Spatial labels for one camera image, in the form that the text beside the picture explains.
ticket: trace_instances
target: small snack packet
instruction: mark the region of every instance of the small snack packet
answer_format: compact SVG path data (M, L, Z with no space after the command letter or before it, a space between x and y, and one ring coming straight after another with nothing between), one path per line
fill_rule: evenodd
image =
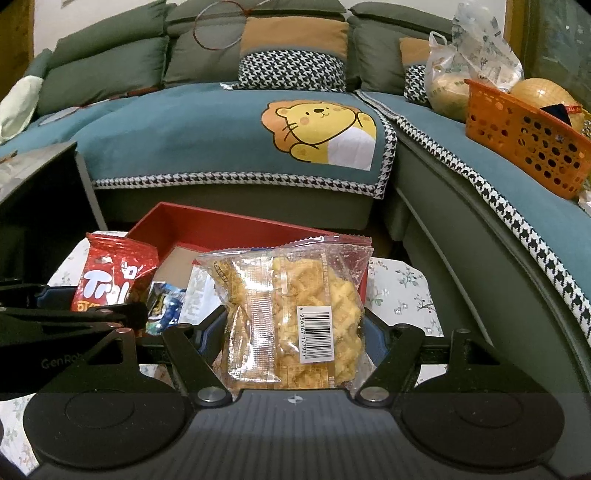
M213 278L201 265L193 261L193 269L178 322L199 325L220 305Z
M183 308L186 289L177 288L165 282L152 283L148 295L148 335L162 335L168 327L176 325Z
M341 235L197 257L228 309L221 376L232 394L353 385L372 251L371 239Z
M158 267L156 247L110 235L89 233L88 258L71 310L141 301Z

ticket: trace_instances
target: cardboard box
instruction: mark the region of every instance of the cardboard box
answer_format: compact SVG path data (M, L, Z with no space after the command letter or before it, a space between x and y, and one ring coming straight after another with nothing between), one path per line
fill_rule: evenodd
M277 247L304 238L333 232L260 218L216 212L161 202L129 232L128 238L158 249L160 268L154 280L186 288L195 252L225 248ZM359 287L365 302L367 272Z

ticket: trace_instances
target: floral tablecloth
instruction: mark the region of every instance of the floral tablecloth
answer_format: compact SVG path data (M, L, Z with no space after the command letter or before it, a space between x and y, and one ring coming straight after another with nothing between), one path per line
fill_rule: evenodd
M109 232L125 236L125 232ZM88 241L80 241L51 278L51 286L76 285L88 255ZM388 325L409 323L425 330L427 335L443 336L437 313L423 274L409 265L385 258L371 258L369 262L366 307ZM158 365L140 365L140 371L171 383L168 372ZM418 381L445 373L445 365L423 365ZM0 402L0 421L4 437L0 452L28 474L38 466L25 431L22 415L33 395Z

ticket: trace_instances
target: houndstooth trim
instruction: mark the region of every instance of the houndstooth trim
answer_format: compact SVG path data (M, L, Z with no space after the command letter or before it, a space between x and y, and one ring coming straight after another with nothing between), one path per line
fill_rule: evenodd
M179 185L216 185L216 184L245 184L245 185L281 185L288 187L308 187L312 189L332 190L334 192L356 193L373 197L377 200L384 198L394 157L396 156L396 132L390 122L379 111L374 109L384 126L384 158L379 172L378 181L368 185L347 180L325 179L304 175L288 175L283 173L259 172L207 172L207 173L176 173L162 175L146 175L141 177L120 177L115 179L95 180L96 190L114 189L146 189Z
M412 103L430 106L425 90L425 65L409 65L404 69L404 98Z
M358 91L357 94L364 102L381 111L388 119L398 125L402 131L417 141L431 155L472 183L484 201L509 227L544 271L546 277L552 282L554 288L560 293L564 302L574 314L587 342L591 346L591 303L589 303L589 299L548 244L544 242L516 208L474 169L466 165L447 148L442 147L427 134L420 131L402 115L393 112L382 102L372 99L361 91Z
M333 55L305 50L268 50L246 55L234 89L345 91L345 64Z

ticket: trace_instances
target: orange plastic basket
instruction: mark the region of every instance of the orange plastic basket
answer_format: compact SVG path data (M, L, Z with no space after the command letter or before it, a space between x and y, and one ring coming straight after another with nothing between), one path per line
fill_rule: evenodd
M466 136L570 200L591 171L591 141L549 113L508 93L466 80Z

